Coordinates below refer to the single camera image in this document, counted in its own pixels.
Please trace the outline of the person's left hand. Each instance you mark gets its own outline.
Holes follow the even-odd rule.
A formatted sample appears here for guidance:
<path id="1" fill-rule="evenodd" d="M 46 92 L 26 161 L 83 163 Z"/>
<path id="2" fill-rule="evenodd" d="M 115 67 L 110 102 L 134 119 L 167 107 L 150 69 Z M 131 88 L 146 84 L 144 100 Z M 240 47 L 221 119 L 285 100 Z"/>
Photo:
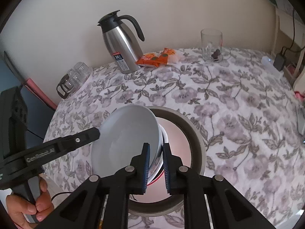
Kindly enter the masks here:
<path id="1" fill-rule="evenodd" d="M 35 215 L 38 222 L 41 222 L 54 210 L 50 193 L 47 190 L 47 182 L 42 177 L 40 178 L 40 189 L 41 196 L 37 198 L 35 205 L 15 194 L 6 197 L 8 215 L 17 228 L 35 228 L 38 225 L 29 223 L 25 214 Z"/>

